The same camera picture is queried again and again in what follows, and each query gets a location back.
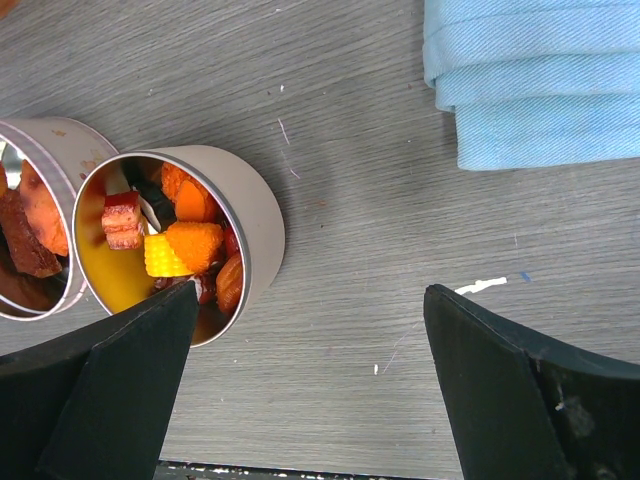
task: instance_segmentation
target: yellow corn cob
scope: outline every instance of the yellow corn cob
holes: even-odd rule
[[[151,277],[183,277],[193,274],[171,249],[164,233],[144,237],[144,263]]]

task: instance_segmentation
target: wood grain surface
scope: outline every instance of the wood grain surface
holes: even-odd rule
[[[162,458],[461,479],[430,283],[506,276],[473,299],[640,361],[637,161],[457,170],[454,119],[422,82],[422,16],[421,0],[24,0],[0,22],[1,117],[73,117],[122,150],[215,145],[284,211],[282,271],[192,351]],[[0,354],[101,316],[86,298],[0,320]]]

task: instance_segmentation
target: folded towel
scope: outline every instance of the folded towel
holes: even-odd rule
[[[640,156],[640,3],[426,0],[425,80],[458,165]]]

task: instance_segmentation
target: open tin can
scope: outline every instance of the open tin can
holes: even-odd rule
[[[167,165],[195,179],[213,197],[220,209],[216,224],[232,229],[242,262],[241,293],[233,312],[221,311],[220,292],[216,292],[217,301],[201,306],[192,340],[192,346],[200,346],[224,334],[272,283],[282,264],[285,248],[282,213],[267,183],[248,163],[209,146],[116,155],[92,171],[78,191],[73,211],[73,245],[89,287],[110,314],[153,295],[157,279],[145,266],[147,237],[144,248],[112,249],[102,216],[105,198],[130,191],[131,180],[125,172],[134,169],[142,173],[145,181],[161,185],[161,171]]]
[[[76,191],[98,164],[118,152],[90,127],[68,118],[0,119],[0,158],[11,154],[34,172],[31,180],[48,191],[66,234],[68,255],[58,256],[59,273],[36,278],[16,270],[5,235],[0,235],[0,316],[31,321],[74,305],[86,282],[71,246]],[[20,167],[12,175],[21,174]]]

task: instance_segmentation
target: food item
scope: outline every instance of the food item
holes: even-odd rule
[[[185,180],[191,182],[205,200],[205,215],[201,221],[212,222],[218,213],[218,205],[209,193],[209,190],[181,168],[170,163],[164,163],[162,165],[162,191],[173,203],[177,204],[178,193]]]
[[[138,192],[108,195],[104,199],[102,230],[111,250],[134,250],[142,246],[142,215]]]
[[[233,228],[227,227],[224,229],[224,248],[227,252],[227,257],[231,258],[240,251],[238,245],[238,239],[233,231]]]
[[[196,295],[198,296],[198,303],[200,305],[205,305],[214,299],[216,295],[215,280],[213,275],[208,273],[192,275],[190,277],[156,278],[155,282],[153,282],[153,288],[159,292],[188,280],[193,280],[196,284]]]
[[[189,180],[190,175],[175,165],[170,163],[162,164],[162,191],[173,203],[176,203],[178,190],[185,180]]]
[[[62,270],[56,256],[38,241],[31,229],[16,190],[9,189],[0,197],[0,226],[18,272],[46,278]]]
[[[189,180],[180,185],[176,195],[176,217],[180,222],[204,222],[206,214],[205,197]]]
[[[4,192],[6,192],[8,189],[9,185],[7,184],[7,174],[4,171],[4,167],[0,163],[0,197],[4,195]]]
[[[169,225],[176,222],[173,203],[162,189],[154,182],[147,180],[140,167],[133,161],[122,162],[122,173],[129,186],[140,192],[140,208],[149,224],[158,232],[164,232]]]
[[[69,255],[69,242],[60,211],[49,189],[26,160],[22,162],[20,198],[27,221],[38,241],[56,255]]]
[[[196,294],[200,305],[205,305],[215,298],[216,282],[213,275],[204,273],[202,275],[194,275],[191,279],[196,283]]]
[[[193,273],[169,246],[166,233],[144,237],[144,264],[151,277],[183,277]]]
[[[231,314],[240,302],[242,295],[242,256],[236,253],[227,260],[216,277],[218,307],[225,314]]]
[[[47,280],[18,273],[7,245],[0,245],[0,295],[18,305],[45,312],[57,303],[57,297],[49,290]]]
[[[215,260],[224,234],[215,223],[176,222],[167,229],[167,240],[187,268],[204,273]]]

